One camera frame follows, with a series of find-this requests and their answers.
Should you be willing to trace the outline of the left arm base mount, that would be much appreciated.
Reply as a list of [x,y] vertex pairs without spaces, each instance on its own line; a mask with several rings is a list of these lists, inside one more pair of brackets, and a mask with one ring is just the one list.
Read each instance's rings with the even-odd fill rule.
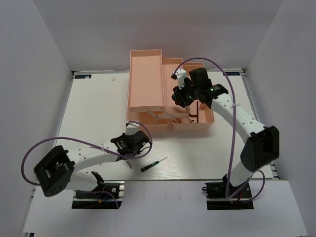
[[75,191],[72,209],[119,209],[124,195],[124,181],[105,182],[98,193],[85,193],[84,191]]

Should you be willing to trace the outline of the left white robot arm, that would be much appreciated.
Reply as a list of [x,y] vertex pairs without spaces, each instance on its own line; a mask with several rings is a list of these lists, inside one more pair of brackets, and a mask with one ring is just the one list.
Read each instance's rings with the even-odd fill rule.
[[124,133],[101,146],[89,145],[83,150],[66,150],[59,145],[35,166],[34,173],[45,197],[53,197],[63,190],[84,191],[99,197],[104,192],[102,177],[95,171],[84,173],[82,170],[106,162],[141,157],[146,144],[151,145],[151,139],[143,131],[137,131],[132,135]]

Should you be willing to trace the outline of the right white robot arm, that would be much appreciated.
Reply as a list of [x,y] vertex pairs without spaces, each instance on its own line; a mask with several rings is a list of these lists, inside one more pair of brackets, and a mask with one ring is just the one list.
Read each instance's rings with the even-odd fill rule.
[[178,69],[171,77],[178,83],[172,95],[176,105],[185,108],[198,100],[219,114],[232,126],[233,135],[238,134],[243,140],[240,162],[230,165],[223,178],[223,192],[229,197],[236,196],[256,171],[279,158],[279,130],[265,126],[238,106],[233,92],[213,84],[205,68],[190,72]]

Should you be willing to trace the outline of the large dark hex key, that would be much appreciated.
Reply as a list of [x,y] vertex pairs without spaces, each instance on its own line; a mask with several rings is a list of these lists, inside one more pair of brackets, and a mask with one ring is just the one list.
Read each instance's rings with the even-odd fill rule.
[[193,121],[199,123],[199,103],[198,100],[195,101],[194,104],[189,106],[189,117],[193,118]]

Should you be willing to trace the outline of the pink plastic toolbox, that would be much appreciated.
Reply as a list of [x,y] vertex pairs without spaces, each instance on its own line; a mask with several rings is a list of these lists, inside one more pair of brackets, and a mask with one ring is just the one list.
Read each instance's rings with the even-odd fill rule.
[[127,120],[136,120],[151,132],[206,131],[214,123],[213,112],[199,103],[199,123],[189,117],[187,108],[175,105],[171,96],[178,85],[171,79],[180,67],[186,72],[202,68],[202,62],[184,63],[181,58],[165,58],[160,49],[133,50],[130,53]]

